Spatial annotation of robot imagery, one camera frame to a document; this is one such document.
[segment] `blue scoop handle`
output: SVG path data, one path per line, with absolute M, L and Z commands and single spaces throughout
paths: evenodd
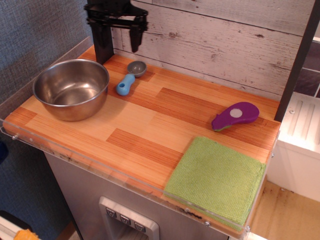
M 131 85 L 135 82 L 136 77 L 133 74 L 125 75 L 124 79 L 116 86 L 116 92 L 121 96 L 128 95 Z

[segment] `wooden countertop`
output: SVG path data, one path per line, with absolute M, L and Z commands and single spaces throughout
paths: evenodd
M 95 60 L 94 48 L 80 58 Z M 57 120 L 32 96 L 5 119 L 4 128 L 89 171 L 113 174 L 121 182 L 136 179 L 132 184 L 138 189 L 146 189 L 143 182 L 163 190 L 197 136 L 268 161 L 280 128 L 273 120 L 279 102 L 152 65 L 127 96 L 120 96 L 115 88 L 131 61 L 114 55 L 104 64 L 110 74 L 108 96 L 89 119 Z M 243 101 L 259 108 L 255 122 L 211 129 L 216 114 Z

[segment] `bowl rim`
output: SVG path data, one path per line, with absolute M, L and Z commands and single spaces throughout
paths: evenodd
M 75 103 L 75 104 L 69 104 L 69 105 L 57 105 L 57 104 L 52 104 L 52 103 L 48 103 L 46 101 L 43 101 L 42 99 L 40 99 L 37 95 L 36 95 L 36 84 L 37 84 L 37 81 L 39 80 L 39 78 L 46 72 L 46 71 L 49 71 L 59 65 L 64 65 L 64 64 L 67 64 L 67 63 L 72 63 L 72 62 L 87 62 L 87 63 L 91 63 L 91 64 L 95 64 L 97 65 L 98 67 L 100 67 L 101 69 L 104 70 L 104 72 L 106 73 L 106 76 L 107 76 L 107 80 L 106 80 L 106 85 L 103 87 L 103 89 L 101 89 L 96 95 L 94 95 L 93 97 L 85 100 L 85 101 L 82 101 L 82 102 L 78 102 L 78 103 Z M 100 63 L 96 62 L 96 61 L 92 61 L 92 60 L 88 60 L 88 59 L 80 59 L 80 58 L 77 58 L 77 59 L 69 59 L 69 60 L 64 60 L 64 61 L 61 61 L 61 62 L 58 62 L 58 63 L 54 63 L 50 66 L 48 66 L 47 68 L 45 68 L 33 81 L 33 84 L 32 84 L 32 93 L 33 95 L 35 96 L 36 99 L 38 99 L 41 103 L 45 104 L 45 105 L 48 105 L 48 106 L 52 106 L 52 107 L 59 107 L 59 108 L 68 108 L 68 107 L 75 107 L 75 106 L 78 106 L 78 105 L 82 105 L 82 104 L 85 104 L 87 102 L 90 102 L 92 100 L 94 100 L 95 98 L 99 97 L 103 92 L 106 91 L 108 85 L 109 85 L 109 81 L 110 81 L 110 75 L 109 75 L 109 72 L 108 70 Z

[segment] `gray fabric wall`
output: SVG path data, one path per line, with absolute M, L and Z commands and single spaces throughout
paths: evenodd
M 86 0 L 0 1 L 0 104 L 91 35 Z M 0 165 L 0 210 L 22 219 L 43 240 L 71 221 L 44 154 L 0 134 L 9 155 Z

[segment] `dispenser buttons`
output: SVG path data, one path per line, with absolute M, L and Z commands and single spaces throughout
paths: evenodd
M 138 231 L 143 232 L 143 233 L 146 232 L 145 226 L 143 226 L 137 222 L 134 222 L 134 226 L 135 226 L 135 229 L 137 229 Z
M 123 216 L 120 214 L 120 219 L 121 219 L 121 222 L 123 222 L 124 224 L 131 225 L 130 219 L 127 218 L 126 216 Z
M 111 209 L 109 209 L 109 208 L 105 208 L 106 209 L 106 213 L 110 216 L 110 217 L 112 217 L 112 218 L 114 218 L 114 219 L 116 219 L 117 218 L 117 213 L 115 212 L 115 211 L 113 211 L 113 210 L 111 210 Z

